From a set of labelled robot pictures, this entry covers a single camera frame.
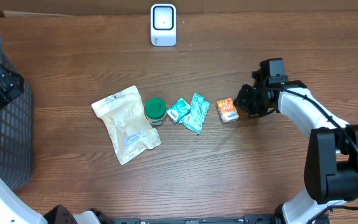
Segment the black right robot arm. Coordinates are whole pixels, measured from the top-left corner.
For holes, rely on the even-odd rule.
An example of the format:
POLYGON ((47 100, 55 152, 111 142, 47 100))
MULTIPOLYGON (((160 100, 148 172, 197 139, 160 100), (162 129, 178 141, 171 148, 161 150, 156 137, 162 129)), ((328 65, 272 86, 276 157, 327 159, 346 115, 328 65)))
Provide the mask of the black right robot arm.
POLYGON ((249 118, 274 112, 288 117, 308 137, 304 189, 272 214, 245 215, 244 223, 329 223, 328 211, 358 210, 358 124, 320 104, 301 81, 291 81, 282 58, 260 62, 253 85, 243 85, 234 105, 249 118))

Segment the small teal tissue pack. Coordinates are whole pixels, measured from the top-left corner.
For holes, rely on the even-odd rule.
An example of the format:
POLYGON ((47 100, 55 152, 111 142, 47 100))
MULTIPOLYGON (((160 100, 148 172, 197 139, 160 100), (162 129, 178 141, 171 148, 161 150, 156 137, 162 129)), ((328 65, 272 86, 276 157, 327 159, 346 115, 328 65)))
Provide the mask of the small teal tissue pack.
POLYGON ((167 110, 167 115, 174 123, 178 123, 190 110, 190 104, 185 99, 180 98, 167 110))

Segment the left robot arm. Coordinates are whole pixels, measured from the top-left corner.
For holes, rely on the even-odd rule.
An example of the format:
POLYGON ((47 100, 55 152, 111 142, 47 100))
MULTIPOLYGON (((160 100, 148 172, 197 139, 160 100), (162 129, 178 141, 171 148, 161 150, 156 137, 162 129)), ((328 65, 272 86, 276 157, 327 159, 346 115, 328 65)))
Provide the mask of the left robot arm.
MULTIPOLYGON (((24 79, 20 74, 0 63, 0 110, 24 92, 24 79)), ((31 209, 0 178, 0 223, 111 223, 112 220, 97 209, 73 215, 64 206, 57 205, 42 215, 31 209)))

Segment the beige nut snack bag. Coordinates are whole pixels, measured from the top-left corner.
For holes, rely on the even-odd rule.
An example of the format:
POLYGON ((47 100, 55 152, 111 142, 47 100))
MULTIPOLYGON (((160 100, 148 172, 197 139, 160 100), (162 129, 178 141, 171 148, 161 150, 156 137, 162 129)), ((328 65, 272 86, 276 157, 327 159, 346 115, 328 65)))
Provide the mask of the beige nut snack bag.
POLYGON ((161 144, 157 129, 151 126, 145 116, 136 86, 94 102, 92 108, 104 122, 121 165, 161 144))

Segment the green cap white bottle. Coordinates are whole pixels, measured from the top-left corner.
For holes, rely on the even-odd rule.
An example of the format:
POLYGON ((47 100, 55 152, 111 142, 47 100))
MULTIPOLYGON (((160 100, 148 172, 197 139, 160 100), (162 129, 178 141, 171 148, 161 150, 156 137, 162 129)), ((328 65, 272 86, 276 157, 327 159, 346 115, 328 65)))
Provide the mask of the green cap white bottle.
POLYGON ((160 98, 151 98, 144 106, 145 115, 154 126, 162 125, 165 122, 167 116, 166 110, 166 104, 160 98))

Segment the teal wet wipes pack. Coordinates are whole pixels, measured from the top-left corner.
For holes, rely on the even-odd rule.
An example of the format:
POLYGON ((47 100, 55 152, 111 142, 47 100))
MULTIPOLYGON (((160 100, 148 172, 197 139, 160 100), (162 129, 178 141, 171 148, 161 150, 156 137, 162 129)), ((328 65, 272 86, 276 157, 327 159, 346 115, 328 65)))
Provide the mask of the teal wet wipes pack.
POLYGON ((210 103, 204 100, 204 97, 197 92, 194 93, 191 101, 191 110, 179 122, 187 129, 200 134, 202 125, 207 116, 210 103))

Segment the orange snack packet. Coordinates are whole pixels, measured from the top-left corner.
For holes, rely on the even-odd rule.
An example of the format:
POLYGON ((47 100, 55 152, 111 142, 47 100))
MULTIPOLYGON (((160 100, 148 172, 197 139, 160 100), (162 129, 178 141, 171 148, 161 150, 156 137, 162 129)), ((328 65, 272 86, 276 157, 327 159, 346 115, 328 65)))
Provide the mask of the orange snack packet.
POLYGON ((239 119, 239 114, 232 98, 217 101, 216 107, 223 123, 230 123, 239 119))

